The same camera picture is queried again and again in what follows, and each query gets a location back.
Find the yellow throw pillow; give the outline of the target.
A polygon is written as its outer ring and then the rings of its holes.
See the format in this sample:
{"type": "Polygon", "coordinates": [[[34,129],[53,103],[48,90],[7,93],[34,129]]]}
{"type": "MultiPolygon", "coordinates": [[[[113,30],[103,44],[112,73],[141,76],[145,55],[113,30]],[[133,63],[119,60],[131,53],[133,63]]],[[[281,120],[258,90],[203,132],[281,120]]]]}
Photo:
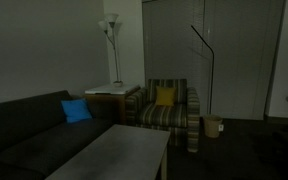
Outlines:
{"type": "Polygon", "coordinates": [[[156,87],[157,97],[156,97],[156,105],[160,106],[173,106],[175,102],[175,88],[169,87],[156,87]]]}

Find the wooden side table white top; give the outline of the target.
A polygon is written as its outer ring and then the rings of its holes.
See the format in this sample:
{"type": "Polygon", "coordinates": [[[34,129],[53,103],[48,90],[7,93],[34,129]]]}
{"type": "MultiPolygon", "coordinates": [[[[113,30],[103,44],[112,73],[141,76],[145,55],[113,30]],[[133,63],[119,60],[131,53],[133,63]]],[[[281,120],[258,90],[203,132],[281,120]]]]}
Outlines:
{"type": "Polygon", "coordinates": [[[126,124],[125,99],[140,89],[139,85],[123,84],[115,87],[112,84],[99,86],[85,91],[84,97],[94,101],[114,100],[118,103],[119,123],[126,124]]]}

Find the grey coffee table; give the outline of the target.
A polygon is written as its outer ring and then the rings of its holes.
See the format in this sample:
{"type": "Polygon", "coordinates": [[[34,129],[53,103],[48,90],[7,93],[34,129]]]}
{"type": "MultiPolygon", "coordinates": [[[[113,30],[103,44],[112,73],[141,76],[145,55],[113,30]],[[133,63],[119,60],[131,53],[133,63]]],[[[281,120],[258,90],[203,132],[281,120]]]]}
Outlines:
{"type": "Polygon", "coordinates": [[[167,180],[168,131],[113,125],[46,180],[167,180]]]}

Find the blue throw pillow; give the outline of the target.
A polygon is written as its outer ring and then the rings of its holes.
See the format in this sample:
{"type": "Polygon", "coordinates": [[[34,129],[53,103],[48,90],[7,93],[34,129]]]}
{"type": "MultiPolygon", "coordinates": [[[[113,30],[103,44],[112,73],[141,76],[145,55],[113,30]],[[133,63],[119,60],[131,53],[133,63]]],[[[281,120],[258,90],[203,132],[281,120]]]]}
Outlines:
{"type": "Polygon", "coordinates": [[[61,105],[68,123],[75,123],[92,118],[85,99],[63,100],[61,105]]]}

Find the white multi-head floor lamp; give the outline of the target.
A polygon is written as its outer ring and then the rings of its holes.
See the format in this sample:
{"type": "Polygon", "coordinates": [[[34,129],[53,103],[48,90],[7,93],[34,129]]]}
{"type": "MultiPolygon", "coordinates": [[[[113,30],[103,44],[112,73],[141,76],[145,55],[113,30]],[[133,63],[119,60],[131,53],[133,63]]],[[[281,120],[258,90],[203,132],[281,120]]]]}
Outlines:
{"type": "Polygon", "coordinates": [[[99,27],[105,33],[107,40],[111,43],[114,51],[114,63],[116,71],[116,80],[113,82],[115,87],[122,87],[123,81],[120,78],[120,68],[119,68],[119,59],[118,52],[116,49],[116,40],[115,40],[115,25],[119,15],[116,13],[108,13],[104,16],[102,21],[98,22],[99,27]]]}

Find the beige waste basket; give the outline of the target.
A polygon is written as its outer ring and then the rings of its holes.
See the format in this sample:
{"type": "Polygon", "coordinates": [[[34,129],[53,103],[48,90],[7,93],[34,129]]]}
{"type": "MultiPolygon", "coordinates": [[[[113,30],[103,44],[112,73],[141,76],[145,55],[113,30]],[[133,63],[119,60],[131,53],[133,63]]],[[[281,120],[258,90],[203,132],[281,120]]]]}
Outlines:
{"type": "Polygon", "coordinates": [[[204,132],[207,137],[217,138],[220,134],[219,126],[222,124],[223,119],[217,115],[205,115],[204,121],[204,132]]]}

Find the thin black floor lamp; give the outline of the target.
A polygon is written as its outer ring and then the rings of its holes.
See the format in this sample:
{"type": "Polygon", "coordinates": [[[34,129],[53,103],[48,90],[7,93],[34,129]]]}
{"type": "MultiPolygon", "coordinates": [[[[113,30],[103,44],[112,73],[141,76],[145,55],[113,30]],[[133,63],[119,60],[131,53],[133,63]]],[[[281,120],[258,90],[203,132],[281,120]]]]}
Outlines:
{"type": "Polygon", "coordinates": [[[214,81],[214,78],[213,78],[214,75],[213,74],[214,74],[215,54],[214,54],[212,47],[204,40],[204,38],[197,31],[197,29],[193,25],[190,25],[190,26],[193,29],[193,31],[198,35],[198,37],[202,40],[203,44],[206,45],[206,47],[210,50],[210,52],[212,54],[212,59],[210,62],[209,98],[208,98],[208,109],[207,109],[207,113],[211,114],[212,113],[212,99],[213,99],[213,81],[214,81]]]}

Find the closed window blinds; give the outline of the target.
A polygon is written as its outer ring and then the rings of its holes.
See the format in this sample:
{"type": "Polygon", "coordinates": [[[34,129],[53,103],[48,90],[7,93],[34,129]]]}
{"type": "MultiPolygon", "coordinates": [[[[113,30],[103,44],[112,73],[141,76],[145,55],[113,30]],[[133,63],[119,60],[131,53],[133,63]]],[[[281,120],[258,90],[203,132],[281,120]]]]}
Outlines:
{"type": "Polygon", "coordinates": [[[142,4],[147,79],[184,78],[201,113],[262,120],[285,0],[149,0],[142,4]]]}

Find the dark grey fabric sofa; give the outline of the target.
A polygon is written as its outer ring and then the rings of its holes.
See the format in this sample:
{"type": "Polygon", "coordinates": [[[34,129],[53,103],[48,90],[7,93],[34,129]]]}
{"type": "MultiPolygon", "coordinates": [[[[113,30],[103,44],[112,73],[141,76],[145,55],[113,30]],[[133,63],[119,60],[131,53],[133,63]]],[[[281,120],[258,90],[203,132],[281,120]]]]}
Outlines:
{"type": "Polygon", "coordinates": [[[0,103],[0,180],[44,180],[118,120],[116,102],[88,101],[67,121],[66,90],[0,103]]]}

